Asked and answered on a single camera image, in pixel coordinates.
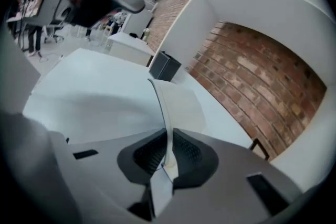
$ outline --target desk surface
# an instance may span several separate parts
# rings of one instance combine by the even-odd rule
[[[154,55],[152,49],[141,39],[131,37],[129,34],[119,32],[109,37],[110,40],[132,47],[149,55]]]
[[[184,70],[173,82],[192,89],[204,112],[207,135],[243,147],[251,139],[235,119]],[[78,49],[35,86],[24,115],[71,143],[103,141],[163,128],[148,68]]]

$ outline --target white table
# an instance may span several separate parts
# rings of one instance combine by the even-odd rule
[[[116,33],[110,36],[109,40],[113,41],[109,53],[111,56],[146,66],[150,57],[154,55],[146,42],[126,33]]]
[[[148,68],[78,49],[35,86],[23,114],[69,143],[103,141],[164,127]],[[184,70],[173,82],[192,89],[204,112],[207,135],[243,147],[251,139],[235,119]]]

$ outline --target black speaker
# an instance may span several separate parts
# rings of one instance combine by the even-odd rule
[[[164,51],[160,51],[154,60],[149,73],[154,79],[171,81],[180,66],[181,63],[166,54]]]

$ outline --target black slot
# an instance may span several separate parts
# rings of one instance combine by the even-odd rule
[[[289,205],[263,175],[252,175],[246,179],[271,216],[280,213]]]
[[[83,159],[98,154],[95,150],[81,151],[74,153],[75,159]]]

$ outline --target red brick wall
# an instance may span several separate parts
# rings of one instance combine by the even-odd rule
[[[149,28],[148,45],[156,51],[170,26],[188,0],[159,0]]]
[[[282,44],[221,22],[187,70],[251,138],[259,138],[270,159],[307,127],[326,90],[313,70]]]

